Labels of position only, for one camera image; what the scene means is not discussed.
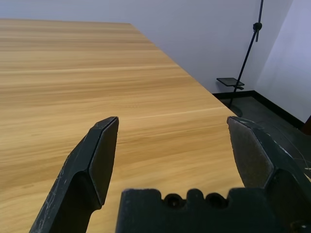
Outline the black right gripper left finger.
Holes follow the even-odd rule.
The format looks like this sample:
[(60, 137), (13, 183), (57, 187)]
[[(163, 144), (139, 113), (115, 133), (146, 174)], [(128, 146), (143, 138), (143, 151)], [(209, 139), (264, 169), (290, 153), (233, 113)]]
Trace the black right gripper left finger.
[(30, 232), (86, 232), (92, 213), (106, 200), (118, 127), (112, 116), (90, 128), (66, 158)]

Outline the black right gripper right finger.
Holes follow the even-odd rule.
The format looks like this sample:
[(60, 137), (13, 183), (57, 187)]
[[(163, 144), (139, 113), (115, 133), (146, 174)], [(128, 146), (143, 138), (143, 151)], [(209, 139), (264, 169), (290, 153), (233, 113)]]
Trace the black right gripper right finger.
[(311, 231), (311, 183), (288, 152), (264, 129), (227, 118), (235, 163), (246, 188), (262, 188), (267, 204), (289, 233)]

